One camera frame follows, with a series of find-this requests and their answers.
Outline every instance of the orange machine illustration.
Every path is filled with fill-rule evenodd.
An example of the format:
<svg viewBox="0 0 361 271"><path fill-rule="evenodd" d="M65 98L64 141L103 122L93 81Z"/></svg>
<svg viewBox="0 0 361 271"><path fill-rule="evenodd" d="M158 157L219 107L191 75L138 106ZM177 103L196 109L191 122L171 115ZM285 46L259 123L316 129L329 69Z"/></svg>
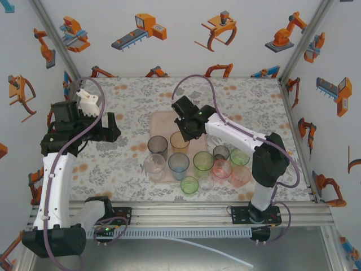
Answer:
<svg viewBox="0 0 361 271"><path fill-rule="evenodd" d="M34 90L32 84L30 84L30 82L21 75L16 76L16 77L9 75L8 81L10 84L9 85L9 98L16 96L16 100L13 100L10 103L10 105L13 105L16 102L19 102L25 108L27 113L30 114L24 120L21 121L23 123L25 120L27 120L28 118L30 118L31 116L36 114L36 111L32 111L27 105L27 103L30 100L32 100L36 97L35 90ZM26 97L25 97L25 86L26 85L30 88L30 91L33 94L33 96L30 99L26 99Z"/></svg>
<svg viewBox="0 0 361 271"><path fill-rule="evenodd" d="M292 109L294 109L294 107L298 104L298 94L300 92L300 80L301 79L299 77L297 77L295 80L288 79L288 82L286 84L286 90L287 90L288 95L290 92L292 92L293 86L296 85L296 97L294 99Z"/></svg>
<svg viewBox="0 0 361 271"><path fill-rule="evenodd" d="M278 30L277 33L275 34L275 39L273 41L266 43L265 46L275 53L293 47L294 44L290 42L289 37L292 34L294 26L296 25L299 28L301 28L302 33L305 31L307 26L307 24L300 19L299 15L300 15L299 12L295 12L294 14L292 14L288 18L289 23L287 25L287 28L282 28Z"/></svg>
<svg viewBox="0 0 361 271"><path fill-rule="evenodd" d="M338 86L317 77L316 87L325 92L337 103L337 116L342 117L349 109L349 97L352 95L352 84L348 77L345 77Z"/></svg>
<svg viewBox="0 0 361 271"><path fill-rule="evenodd" d="M168 74L162 71L162 69L159 66L152 68L147 73L146 77L152 77L153 75L156 75L157 77L168 77Z"/></svg>
<svg viewBox="0 0 361 271"><path fill-rule="evenodd" d="M219 16L209 19L208 23L213 25L213 27L209 27L208 25L202 23L205 28L210 30L210 37L208 39L207 46L201 44L198 41L195 41L196 44L208 49L211 52L214 52L214 50L212 49L212 42L214 39L220 41L225 45L231 44L237 33L237 21L230 17L230 13L228 11L223 11ZM232 30L231 36L228 38L227 41L222 41L220 38L217 38L220 34L227 30Z"/></svg>
<svg viewBox="0 0 361 271"><path fill-rule="evenodd" d="M347 161L347 172L350 174L350 170L355 165L361 165L361 159L355 159L350 161L350 146L349 146L349 155L348 155L348 161Z"/></svg>
<svg viewBox="0 0 361 271"><path fill-rule="evenodd" d="M77 20L65 16L60 30L64 32L64 37L61 39L69 51L78 53L90 46L87 31L81 29Z"/></svg>
<svg viewBox="0 0 361 271"><path fill-rule="evenodd" d="M313 123L305 122L305 118L303 117L298 121L298 130L300 131L300 135L301 135L302 139L306 135L307 128L309 129L309 137L307 139L307 145L310 149L310 160L311 160L311 154L312 154L312 150L314 148L314 135L315 135L317 127Z"/></svg>
<svg viewBox="0 0 361 271"><path fill-rule="evenodd" d="M160 40L167 38L167 29L156 23L156 18L147 13L139 13L135 16L135 23L137 29L133 30L124 37L114 41L112 47L124 51L130 45L135 44L136 41L142 41L142 38L150 38L155 36Z"/></svg>
<svg viewBox="0 0 361 271"><path fill-rule="evenodd" d="M326 178L323 174L317 175L314 171L312 171L312 176L316 183L317 193L320 196L320 198L322 197L322 189L324 189L327 185L333 186L336 195L338 197L337 199L330 200L328 202L321 200L322 202L327 203L332 207L344 207L347 205L347 202L342 197L340 186L337 184L337 182L334 179Z"/></svg>
<svg viewBox="0 0 361 271"><path fill-rule="evenodd" d="M271 78L275 78L278 75L278 72L280 70L280 66L274 66L272 68L269 69L263 69L259 72L256 72L254 74L251 75L251 77L271 77Z"/></svg>
<svg viewBox="0 0 361 271"><path fill-rule="evenodd" d="M224 69L224 74L223 74L223 77L228 77L233 69L233 64L229 64L229 65L214 65L214 66L211 66L207 69L207 71L205 72L205 77L210 77L210 74L216 70L216 69Z"/></svg>
<svg viewBox="0 0 361 271"><path fill-rule="evenodd" d="M46 60L46 68L49 69L51 67L55 66L55 49L50 50L45 41L44 37L47 37L47 34L45 31L38 31L36 28L34 28L34 36L37 38L41 44L40 52L43 58Z"/></svg>
<svg viewBox="0 0 361 271"><path fill-rule="evenodd" d="M325 43L325 32L321 35L315 35L314 40L309 44L303 57L305 61L313 63L317 56L321 53L321 48Z"/></svg>
<svg viewBox="0 0 361 271"><path fill-rule="evenodd" d="M118 76L114 76L109 72L106 72L103 69L100 69L98 66L94 66L91 68L92 72L91 72L91 76L90 77L98 77L98 74L104 75L106 77L118 77Z"/></svg>
<svg viewBox="0 0 361 271"><path fill-rule="evenodd" d="M39 205L41 198L42 186L38 188L35 187L35 183L40 181L44 177L44 167L38 170L36 173L29 173L29 187L32 193L32 200L30 201L31 205Z"/></svg>
<svg viewBox="0 0 361 271"><path fill-rule="evenodd" d="M0 159L7 154L7 147L0 143Z"/></svg>

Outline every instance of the pink tray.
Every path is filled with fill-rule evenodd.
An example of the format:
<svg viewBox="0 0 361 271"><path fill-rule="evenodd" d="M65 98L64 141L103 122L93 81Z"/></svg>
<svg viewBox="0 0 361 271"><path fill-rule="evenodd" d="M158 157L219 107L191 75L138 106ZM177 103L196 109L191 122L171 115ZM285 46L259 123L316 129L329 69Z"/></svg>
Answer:
<svg viewBox="0 0 361 271"><path fill-rule="evenodd" d="M170 144L170 136L179 131L177 124L174 120L178 117L177 113L174 111L155 111L151 116L151 137L154 136L163 136L168 141L168 158L173 154L173 150ZM207 151L207 140L206 136L203 134L197 140L191 140L188 147L187 156L190 159L190 166L187 170L187 176L194 176L193 173L193 157L197 152ZM165 175L164 178L155 181L156 183L174 183L177 181L171 170L168 167L168 160L166 161L165 166Z"/></svg>

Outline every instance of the transparent cup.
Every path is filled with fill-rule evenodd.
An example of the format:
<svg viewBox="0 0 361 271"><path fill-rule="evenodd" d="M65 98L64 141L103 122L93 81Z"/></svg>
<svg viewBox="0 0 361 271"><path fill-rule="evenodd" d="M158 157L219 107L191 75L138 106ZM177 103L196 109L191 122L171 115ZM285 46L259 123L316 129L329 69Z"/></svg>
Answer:
<svg viewBox="0 0 361 271"><path fill-rule="evenodd" d="M153 154L160 154L164 160L167 161L168 156L168 141L161 135L156 135L149 139L148 149Z"/></svg>
<svg viewBox="0 0 361 271"><path fill-rule="evenodd" d="M227 160L216 160L212 168L212 177L215 182L229 181L232 174L232 165Z"/></svg>
<svg viewBox="0 0 361 271"><path fill-rule="evenodd" d="M202 176L207 176L210 173L214 164L214 157L212 154L206 151L200 151L196 153L193 158L193 165L195 175L200 178Z"/></svg>
<svg viewBox="0 0 361 271"><path fill-rule="evenodd" d="M203 192L211 190L214 186L214 180L212 176L203 176L198 180L199 189Z"/></svg>
<svg viewBox="0 0 361 271"><path fill-rule="evenodd" d="M219 145L213 149L213 156L216 160L228 160L230 151L226 146Z"/></svg>
<svg viewBox="0 0 361 271"><path fill-rule="evenodd" d="M231 151L230 162L232 167L237 167L238 165L247 165L249 160L250 157L240 149L235 148Z"/></svg>
<svg viewBox="0 0 361 271"><path fill-rule="evenodd" d="M153 181L159 181L164 177L165 160L160 154L150 154L144 160L143 168Z"/></svg>
<svg viewBox="0 0 361 271"><path fill-rule="evenodd" d="M195 177L186 177L180 182L180 188L187 195L192 195L198 190L198 181Z"/></svg>
<svg viewBox="0 0 361 271"><path fill-rule="evenodd" d="M187 154L190 141L184 141L182 133L178 131L170 136L170 144L174 153L182 152Z"/></svg>
<svg viewBox="0 0 361 271"><path fill-rule="evenodd" d="M231 177L231 185L233 187L242 187L246 185L252 177L252 174L249 168L244 165L238 165L233 169L232 177Z"/></svg>
<svg viewBox="0 0 361 271"><path fill-rule="evenodd" d="M186 176L187 169L190 166L190 160L187 155L176 152L170 156L168 166L174 178L180 181Z"/></svg>

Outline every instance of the table surface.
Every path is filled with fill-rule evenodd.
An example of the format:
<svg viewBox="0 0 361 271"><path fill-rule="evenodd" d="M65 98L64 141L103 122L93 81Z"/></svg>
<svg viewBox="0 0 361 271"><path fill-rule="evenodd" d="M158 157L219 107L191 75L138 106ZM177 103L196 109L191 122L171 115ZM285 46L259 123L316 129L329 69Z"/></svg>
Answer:
<svg viewBox="0 0 361 271"><path fill-rule="evenodd" d="M114 112L122 135L114 143L89 142L79 154L73 170L71 200L85 200L90 196L108 195L123 201L249 201L255 180L241 188L226 182L215 183L208 192L198 191L186 196L179 183L153 183L142 164L149 151L150 116L157 110L171 109L171 93L181 78L97 78L105 92L105 112ZM279 187L275 200L308 201L306 183L288 123L280 89L276 79L211 78L220 111L235 122L263 134L275 132L301 171L300 185L295 189ZM99 95L90 81L85 90ZM203 78L191 78L178 89L175 99L186 95L199 107L213 106L212 92ZM104 114L103 126L107 126ZM209 151L217 145L234 147L220 138L207 135ZM252 158L247 165L252 169ZM288 167L279 181L296 181L294 168Z"/></svg>

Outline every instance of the white tube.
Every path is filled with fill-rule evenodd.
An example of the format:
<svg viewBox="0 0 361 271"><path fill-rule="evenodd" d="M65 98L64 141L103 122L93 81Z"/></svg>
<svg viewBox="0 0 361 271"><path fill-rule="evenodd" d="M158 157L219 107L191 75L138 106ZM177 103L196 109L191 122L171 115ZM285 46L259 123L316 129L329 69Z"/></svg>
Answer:
<svg viewBox="0 0 361 271"><path fill-rule="evenodd" d="M191 244L191 245L196 246L196 247L204 248L205 250L213 251L213 252L218 253L218 254L221 254L221 255L223 255L223 256L225 256L225 257L227 257L227 258L230 258L231 260L235 260L235 261L237 261L237 262L240 263L240 264L244 264L244 265L247 265L247 266L253 268L253 264L249 264L249 263L246 262L246 261L242 261L242 260L240 260L240 259L238 259L238 258L236 258L236 257L233 257L233 256L231 256L231 255L229 255L229 254L226 254L226 253L224 253L224 252L222 252L222 251L215 250L214 248L206 247L206 246L203 246L203 245L201 245L201 244L197 244L197 243L193 243L193 242L190 242L190 241L187 241L187 240L182 240L182 239L177 239L177 238L162 237L161 239L166 239L166 240L170 240L170 241L176 241L176 242Z"/></svg>

